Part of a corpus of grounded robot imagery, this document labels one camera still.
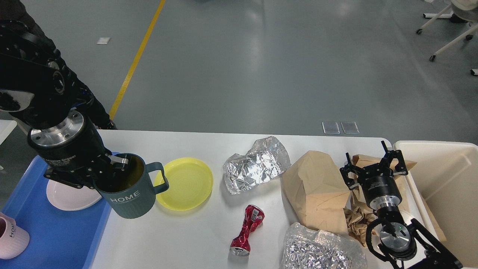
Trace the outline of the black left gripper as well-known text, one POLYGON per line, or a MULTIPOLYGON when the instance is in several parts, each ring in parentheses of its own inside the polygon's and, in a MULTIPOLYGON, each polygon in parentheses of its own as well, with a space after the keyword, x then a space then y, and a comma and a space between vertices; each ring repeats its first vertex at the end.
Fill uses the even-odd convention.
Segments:
POLYGON ((76 110, 54 127, 31 129, 27 142, 50 165, 46 179, 75 189, 94 189, 98 173, 91 167, 105 165, 105 176, 124 176, 130 167, 130 157, 109 152, 92 121, 76 110))

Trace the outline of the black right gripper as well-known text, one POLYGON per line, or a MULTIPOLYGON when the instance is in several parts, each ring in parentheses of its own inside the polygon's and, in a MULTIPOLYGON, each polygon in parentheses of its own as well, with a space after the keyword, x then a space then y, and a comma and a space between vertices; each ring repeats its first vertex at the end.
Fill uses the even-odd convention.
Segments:
POLYGON ((348 152, 345 154, 347 162, 339 170, 349 190, 361 186, 366 205, 370 209, 398 210, 402 197, 394 176, 408 175, 408 169, 401 150, 389 149, 384 140, 381 141, 381 144, 385 155, 375 168, 377 176, 367 177, 367 170, 353 165, 348 152), (357 179, 351 178, 350 173, 355 174, 357 179))

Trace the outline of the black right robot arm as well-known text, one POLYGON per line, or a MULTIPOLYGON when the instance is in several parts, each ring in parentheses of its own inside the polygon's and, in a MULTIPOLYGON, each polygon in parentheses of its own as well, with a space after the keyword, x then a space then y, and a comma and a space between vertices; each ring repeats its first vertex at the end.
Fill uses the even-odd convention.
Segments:
POLYGON ((401 193, 395 181, 396 175, 408 175, 401 150, 384 148, 384 156, 378 163, 365 167, 353 164, 346 153, 347 163, 340 168, 345 185, 354 190, 361 187, 366 205, 377 218, 367 225, 366 246, 383 262, 395 269, 403 269, 397 262, 409 261, 416 256, 417 243, 424 248, 425 258, 412 266, 413 269, 461 269, 463 265, 417 219, 405 223, 399 210, 401 193))

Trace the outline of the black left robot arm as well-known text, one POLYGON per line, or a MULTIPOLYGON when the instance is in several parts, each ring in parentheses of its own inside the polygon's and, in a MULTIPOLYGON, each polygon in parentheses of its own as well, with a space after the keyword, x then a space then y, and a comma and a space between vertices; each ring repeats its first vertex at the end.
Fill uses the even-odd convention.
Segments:
POLYGON ((1 20, 1 110, 29 126, 27 142, 48 164, 47 179, 74 188, 124 179, 130 157, 108 150, 97 128, 113 128, 60 51, 26 24, 1 20))

